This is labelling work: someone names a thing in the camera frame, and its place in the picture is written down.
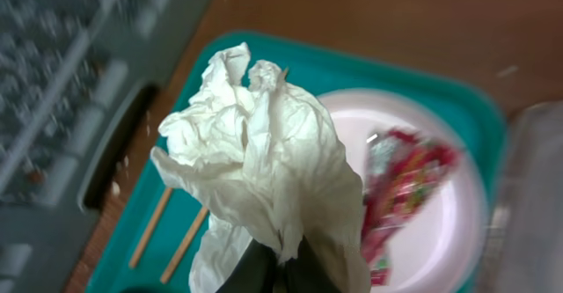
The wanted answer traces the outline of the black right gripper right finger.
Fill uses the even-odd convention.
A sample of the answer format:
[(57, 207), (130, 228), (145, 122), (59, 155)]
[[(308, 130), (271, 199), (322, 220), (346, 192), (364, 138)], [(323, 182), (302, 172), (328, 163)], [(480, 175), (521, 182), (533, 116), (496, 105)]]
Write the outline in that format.
[(307, 238), (302, 238), (297, 257), (285, 263), (284, 281), (288, 293), (340, 293), (321, 266)]

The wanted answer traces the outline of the white paper napkin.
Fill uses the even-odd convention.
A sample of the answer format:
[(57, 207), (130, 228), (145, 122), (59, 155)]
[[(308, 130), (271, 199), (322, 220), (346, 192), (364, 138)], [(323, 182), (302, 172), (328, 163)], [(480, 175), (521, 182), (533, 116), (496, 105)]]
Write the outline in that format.
[(166, 147), (150, 153), (165, 185), (210, 213), (189, 289), (219, 289), (252, 241), (286, 265), (306, 240), (339, 290), (369, 291), (362, 180), (329, 112), (246, 44), (215, 53), (201, 79), (188, 107), (160, 123)]

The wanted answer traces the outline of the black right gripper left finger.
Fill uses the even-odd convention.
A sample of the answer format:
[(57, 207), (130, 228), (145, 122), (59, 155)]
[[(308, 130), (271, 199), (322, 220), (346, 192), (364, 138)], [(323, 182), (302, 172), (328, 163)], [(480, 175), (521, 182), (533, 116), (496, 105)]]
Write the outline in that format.
[(225, 283), (216, 293), (272, 293), (276, 279), (274, 251), (253, 239)]

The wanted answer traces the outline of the red snack wrapper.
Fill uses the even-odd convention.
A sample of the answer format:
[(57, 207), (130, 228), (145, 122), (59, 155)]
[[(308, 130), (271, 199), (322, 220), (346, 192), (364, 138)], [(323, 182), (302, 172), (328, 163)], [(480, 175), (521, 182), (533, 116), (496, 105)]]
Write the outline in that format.
[(361, 253), (373, 287), (390, 277), (387, 243), (419, 214), (457, 162), (455, 147), (419, 132), (392, 128), (368, 140)]

